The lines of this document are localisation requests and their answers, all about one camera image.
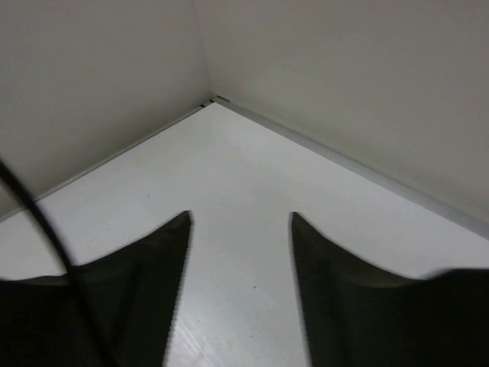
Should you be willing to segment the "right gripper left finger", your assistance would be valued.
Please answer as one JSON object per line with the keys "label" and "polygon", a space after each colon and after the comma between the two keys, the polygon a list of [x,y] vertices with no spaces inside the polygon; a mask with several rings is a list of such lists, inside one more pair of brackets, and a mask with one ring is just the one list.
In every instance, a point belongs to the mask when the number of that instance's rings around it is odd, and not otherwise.
{"label": "right gripper left finger", "polygon": [[[183,211],[152,233],[79,266],[121,366],[161,366],[191,239]],[[3,366],[102,366],[64,275],[1,281]]]}

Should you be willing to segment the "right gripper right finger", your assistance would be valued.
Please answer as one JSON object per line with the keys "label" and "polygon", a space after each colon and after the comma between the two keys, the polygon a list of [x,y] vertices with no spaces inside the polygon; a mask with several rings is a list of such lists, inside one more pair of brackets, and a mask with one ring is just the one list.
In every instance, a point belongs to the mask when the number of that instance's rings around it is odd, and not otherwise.
{"label": "right gripper right finger", "polygon": [[313,366],[486,366],[488,272],[426,279],[378,268],[290,215],[290,247]]}

